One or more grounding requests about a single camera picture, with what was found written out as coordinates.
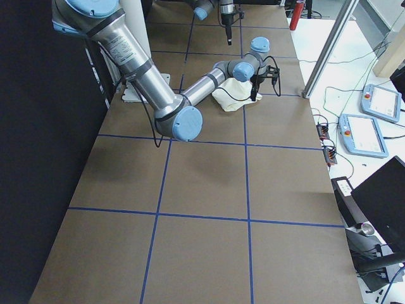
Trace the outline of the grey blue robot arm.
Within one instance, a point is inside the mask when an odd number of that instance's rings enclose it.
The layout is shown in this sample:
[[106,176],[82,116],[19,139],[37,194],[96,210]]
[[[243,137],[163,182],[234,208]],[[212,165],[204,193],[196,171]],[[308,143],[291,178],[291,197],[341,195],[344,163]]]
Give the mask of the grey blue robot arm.
[[151,127],[162,136],[178,141],[195,139],[203,127],[196,108],[224,81],[253,81],[251,99],[267,76],[265,61],[270,42],[256,37],[241,59],[220,61],[181,94],[173,92],[151,58],[140,1],[52,1],[54,29],[99,43],[141,100],[154,110]]
[[233,1],[197,0],[191,1],[189,5],[195,17],[200,21],[206,19],[211,12],[217,9],[219,24],[225,29],[227,44],[232,45],[232,25],[236,15]]

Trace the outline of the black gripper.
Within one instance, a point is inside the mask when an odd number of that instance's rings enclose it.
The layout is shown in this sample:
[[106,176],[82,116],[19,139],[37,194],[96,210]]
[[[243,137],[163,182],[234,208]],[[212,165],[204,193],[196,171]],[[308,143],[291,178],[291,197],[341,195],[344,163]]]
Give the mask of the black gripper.
[[232,24],[234,22],[234,15],[232,13],[222,13],[221,24],[225,27],[225,33],[227,35],[227,44],[232,45]]
[[251,77],[251,84],[252,84],[252,89],[251,89],[251,101],[256,101],[257,97],[257,91],[259,90],[259,86],[262,83],[263,79],[260,75],[254,74]]

